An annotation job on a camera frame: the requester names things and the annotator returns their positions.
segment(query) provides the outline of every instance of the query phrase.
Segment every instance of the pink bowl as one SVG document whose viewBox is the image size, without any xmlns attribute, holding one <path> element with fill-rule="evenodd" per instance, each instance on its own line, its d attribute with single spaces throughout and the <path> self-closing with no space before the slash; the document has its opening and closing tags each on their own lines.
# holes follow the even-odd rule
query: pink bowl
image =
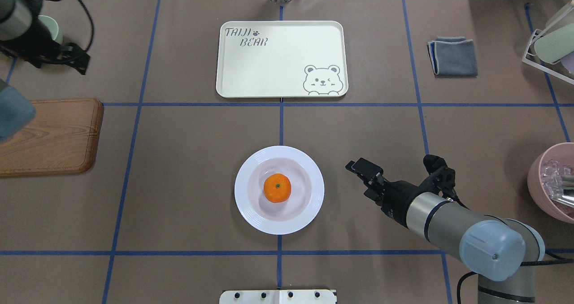
<svg viewBox="0 0 574 304">
<path fill-rule="evenodd" d="M 574 208 L 551 200 L 544 192 L 540 178 L 542 164 L 554 159 L 562 165 L 574 166 L 574 143 L 561 143 L 548 148 L 532 164 L 528 171 L 528 190 L 536 204 L 547 214 L 560 221 L 574 224 Z"/>
</svg>

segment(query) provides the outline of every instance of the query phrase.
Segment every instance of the white tray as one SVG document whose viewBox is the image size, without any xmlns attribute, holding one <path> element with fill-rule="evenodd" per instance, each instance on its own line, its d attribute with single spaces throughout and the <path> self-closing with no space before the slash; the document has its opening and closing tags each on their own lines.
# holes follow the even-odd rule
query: white tray
<svg viewBox="0 0 574 304">
<path fill-rule="evenodd" d="M 343 27 L 332 21 L 226 22 L 216 90 L 225 98 L 347 93 Z"/>
</svg>

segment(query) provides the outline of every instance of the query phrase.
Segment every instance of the folded towel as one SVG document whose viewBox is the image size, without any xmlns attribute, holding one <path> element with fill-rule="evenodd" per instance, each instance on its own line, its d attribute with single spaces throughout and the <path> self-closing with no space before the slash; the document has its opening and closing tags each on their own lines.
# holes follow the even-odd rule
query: folded towel
<svg viewBox="0 0 574 304">
<path fill-rule="evenodd" d="M 462 36 L 447 38 L 437 36 L 428 42 L 430 62 L 436 75 L 476 77 L 478 64 L 474 41 Z"/>
</svg>

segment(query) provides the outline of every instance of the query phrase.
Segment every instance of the white plate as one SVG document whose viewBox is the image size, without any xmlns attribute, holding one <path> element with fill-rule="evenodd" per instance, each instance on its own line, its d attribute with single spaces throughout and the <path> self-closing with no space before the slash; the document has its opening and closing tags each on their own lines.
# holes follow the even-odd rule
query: white plate
<svg viewBox="0 0 574 304">
<path fill-rule="evenodd" d="M 215 87 L 224 98 L 341 97 L 348 89 L 343 27 L 332 21 L 226 22 Z"/>
<path fill-rule="evenodd" d="M 276 173 L 291 181 L 291 196 L 281 203 L 269 202 L 263 192 L 265 180 Z M 317 164 L 307 154 L 287 146 L 254 153 L 235 180 L 235 202 L 241 215 L 254 228 L 272 235 L 286 235 L 307 226 L 317 216 L 324 194 Z"/>
</svg>

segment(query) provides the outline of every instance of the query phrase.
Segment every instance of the brown table surface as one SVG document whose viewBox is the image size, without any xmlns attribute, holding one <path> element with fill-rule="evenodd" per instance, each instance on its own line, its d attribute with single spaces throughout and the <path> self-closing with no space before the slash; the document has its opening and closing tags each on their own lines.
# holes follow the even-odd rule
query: brown table surface
<svg viewBox="0 0 574 304">
<path fill-rule="evenodd" d="M 282 286 L 336 289 L 342 304 L 451 304 L 465 267 L 362 195 L 344 169 L 359 157 L 418 183 L 425 153 L 441 155 L 470 208 L 574 252 L 574 226 L 526 187 L 534 159 L 574 133 L 572 86 L 549 87 L 520 60 L 525 3 L 543 28 L 564 0 L 293 0 L 282 11 L 268 0 L 84 1 L 96 25 L 87 75 L 0 57 L 0 75 L 31 100 L 105 107 L 88 173 L 0 180 L 1 303 L 217 303 L 222 290 Z M 76 2 L 43 13 L 86 44 Z M 217 95 L 221 24 L 280 16 L 343 25 L 344 97 Z M 474 39 L 479 76 L 435 78 L 426 43 L 437 35 Z M 316 161 L 326 192 L 311 224 L 277 237 L 241 217 L 233 185 L 249 155 L 281 143 Z M 572 279 L 571 267 L 537 269 L 537 301 L 571 302 Z M 463 303 L 476 303 L 476 279 Z"/>
</svg>

